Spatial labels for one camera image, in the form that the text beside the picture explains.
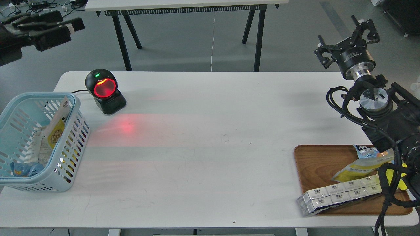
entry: wooden tray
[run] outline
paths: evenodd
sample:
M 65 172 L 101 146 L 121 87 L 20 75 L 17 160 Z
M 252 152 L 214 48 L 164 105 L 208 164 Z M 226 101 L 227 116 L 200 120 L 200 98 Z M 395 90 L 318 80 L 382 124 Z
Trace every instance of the wooden tray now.
M 299 145 L 294 149 L 294 158 L 299 174 L 302 193 L 337 183 L 331 178 L 346 165 L 357 159 L 352 145 Z M 410 200 L 406 191 L 395 194 L 400 200 Z M 378 215 L 381 212 L 384 197 L 374 197 L 356 204 L 328 209 L 322 215 Z M 404 208 L 393 204 L 387 215 L 408 215 L 413 208 Z

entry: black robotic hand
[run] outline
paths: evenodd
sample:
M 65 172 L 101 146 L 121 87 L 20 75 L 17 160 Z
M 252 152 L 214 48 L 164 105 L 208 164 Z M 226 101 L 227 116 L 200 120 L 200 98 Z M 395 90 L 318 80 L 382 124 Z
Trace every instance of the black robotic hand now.
M 22 58 L 24 46 L 35 45 L 42 52 L 70 41 L 70 34 L 81 29 L 81 18 L 63 21 L 59 11 L 8 17 L 0 23 L 0 66 Z

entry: table leg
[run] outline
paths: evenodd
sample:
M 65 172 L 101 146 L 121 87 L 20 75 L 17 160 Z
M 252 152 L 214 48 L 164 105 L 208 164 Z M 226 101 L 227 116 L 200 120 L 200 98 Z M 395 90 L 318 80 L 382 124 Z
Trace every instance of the table leg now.
M 133 39 L 137 45 L 137 48 L 141 49 L 142 44 L 140 43 L 139 37 L 137 36 L 136 29 L 133 26 L 133 22 L 131 21 L 130 16 L 124 16 L 124 19 L 126 20 L 127 26 L 129 27 L 129 30 L 131 32 L 131 35 L 133 36 Z
M 130 58 L 127 52 L 126 42 L 124 41 L 123 30 L 121 29 L 120 19 L 118 16 L 112 16 L 114 21 L 115 32 L 117 33 L 118 43 L 120 44 L 121 54 L 123 55 L 124 64 L 127 71 L 133 71 L 131 69 Z
M 120 236 L 121 235 L 121 229 L 110 229 L 108 231 L 108 236 Z
M 296 228 L 296 236 L 308 236 L 308 230 L 305 228 Z
M 260 10 L 260 15 L 258 18 L 257 47 L 255 48 L 254 71 L 260 71 L 261 45 L 263 44 L 262 34 L 264 31 L 265 11 L 266 10 Z
M 242 43 L 246 44 L 248 40 L 249 30 L 251 29 L 252 20 L 254 19 L 255 10 L 250 10 L 247 20 L 247 26 L 245 26 L 244 37 L 242 38 Z

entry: gray floor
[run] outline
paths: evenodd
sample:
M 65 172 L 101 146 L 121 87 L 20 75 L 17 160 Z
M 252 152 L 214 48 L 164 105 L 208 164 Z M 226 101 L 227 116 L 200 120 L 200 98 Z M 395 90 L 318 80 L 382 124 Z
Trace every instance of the gray floor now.
M 0 1 L 0 9 L 5 6 L 4 2 Z M 318 44 L 318 34 L 328 44 L 350 36 L 354 30 L 352 14 L 359 19 L 373 19 L 381 36 L 380 43 L 368 47 L 377 64 L 373 73 L 383 74 L 390 83 L 398 82 L 409 89 L 420 75 L 420 37 L 404 38 L 403 33 L 384 16 L 382 9 L 373 6 L 369 0 L 290 0 L 278 10 L 270 5 L 265 20 L 260 71 L 338 71 L 336 65 L 324 70 L 313 50 Z M 243 45 L 241 40 L 247 15 L 246 11 L 237 11 L 133 16 L 132 21 L 144 46 L 142 50 L 136 48 L 123 24 L 133 70 L 252 71 L 258 13 L 248 43 Z M 73 12 L 67 16 L 73 17 L 81 17 L 86 28 L 73 34 L 71 42 L 44 52 L 25 47 L 22 59 L 0 67 L 0 111 L 20 93 L 52 91 L 60 76 L 67 71 L 125 70 L 111 17 L 103 14 L 97 17 L 91 12 Z M 417 225 L 387 230 L 389 236 L 397 236 L 419 235 L 419 229 Z M 0 235 L 46 236 L 51 230 L 0 229 Z M 373 235 L 369 228 L 317 228 L 308 232 L 310 236 Z M 273 233 L 279 236 L 294 235 L 294 230 L 202 230 L 197 233 Z M 66 234 L 67 229 L 56 229 L 50 236 Z M 126 230 L 122 235 L 152 234 L 192 232 Z M 107 230 L 71 229 L 71 235 L 107 235 Z

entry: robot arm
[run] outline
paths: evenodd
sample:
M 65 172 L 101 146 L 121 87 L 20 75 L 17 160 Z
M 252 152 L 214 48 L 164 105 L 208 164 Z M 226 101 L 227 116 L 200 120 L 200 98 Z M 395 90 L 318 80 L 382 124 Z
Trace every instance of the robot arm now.
M 354 86 L 349 90 L 343 86 L 330 89 L 327 93 L 329 105 L 341 117 L 361 125 L 363 132 L 378 151 L 391 148 L 394 150 L 394 164 L 386 163 L 378 170 L 385 196 L 382 213 L 375 225 L 375 234 L 378 235 L 378 228 L 383 229 L 383 218 L 391 203 L 403 207 L 420 205 L 420 100 L 397 83 L 385 89 L 388 82 L 385 77 L 371 74 L 375 61 L 366 46 L 380 41 L 378 33 L 372 20 L 359 22 L 354 16 L 352 19 L 356 29 L 351 37 L 336 45 L 326 45 L 322 37 L 318 36 L 320 43 L 314 53 L 324 68 L 336 62 L 343 78 L 354 80 Z M 370 31 L 367 35 L 368 41 L 362 38 L 365 30 Z M 324 53 L 331 54 L 331 58 L 324 57 Z M 334 101 L 332 95 L 337 91 L 344 92 L 341 106 Z M 350 101 L 359 101 L 357 112 L 361 118 L 349 112 L 347 106 Z M 402 167 L 402 161 L 407 164 L 407 168 Z M 394 170 L 390 184 L 385 175 L 388 169 Z M 402 179 L 416 200 L 401 201 L 395 198 L 401 173 L 407 174 Z
M 70 41 L 70 34 L 81 29 L 81 18 L 63 21 L 59 11 L 8 17 L 0 23 L 0 66 L 22 58 L 24 46 L 35 45 L 42 52 Z

